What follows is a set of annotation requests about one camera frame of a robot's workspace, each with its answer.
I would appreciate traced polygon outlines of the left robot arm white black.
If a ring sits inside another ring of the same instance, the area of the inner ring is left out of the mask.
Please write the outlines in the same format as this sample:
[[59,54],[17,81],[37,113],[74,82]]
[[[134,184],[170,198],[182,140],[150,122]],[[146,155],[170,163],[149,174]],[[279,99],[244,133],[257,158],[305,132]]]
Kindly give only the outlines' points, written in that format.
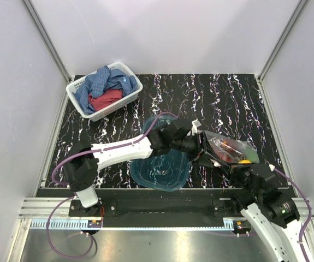
[[99,212],[100,203],[93,181],[101,169],[135,159],[166,155],[170,150],[185,153],[188,160],[208,168],[220,161],[212,150],[206,133],[194,122],[176,119],[135,138],[110,144],[95,144],[71,153],[62,163],[70,190],[79,198],[81,210],[88,216]]

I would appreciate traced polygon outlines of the clear zip top bag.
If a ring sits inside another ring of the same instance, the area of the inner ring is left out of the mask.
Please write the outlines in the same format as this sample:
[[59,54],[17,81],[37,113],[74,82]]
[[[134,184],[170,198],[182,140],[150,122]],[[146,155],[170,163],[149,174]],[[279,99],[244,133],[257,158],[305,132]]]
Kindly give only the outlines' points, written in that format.
[[228,163],[259,163],[257,150],[247,141],[204,131],[207,142],[218,159]]

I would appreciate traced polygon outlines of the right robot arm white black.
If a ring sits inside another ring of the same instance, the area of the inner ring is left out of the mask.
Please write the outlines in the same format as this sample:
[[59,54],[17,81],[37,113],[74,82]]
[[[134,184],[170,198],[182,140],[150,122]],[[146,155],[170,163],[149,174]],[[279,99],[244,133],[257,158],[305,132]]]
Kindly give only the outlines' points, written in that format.
[[247,160],[219,162],[214,166],[241,187],[224,202],[224,209],[243,216],[276,261],[314,260],[303,239],[312,214],[308,214],[305,222],[300,220],[294,200],[278,189],[277,170]]

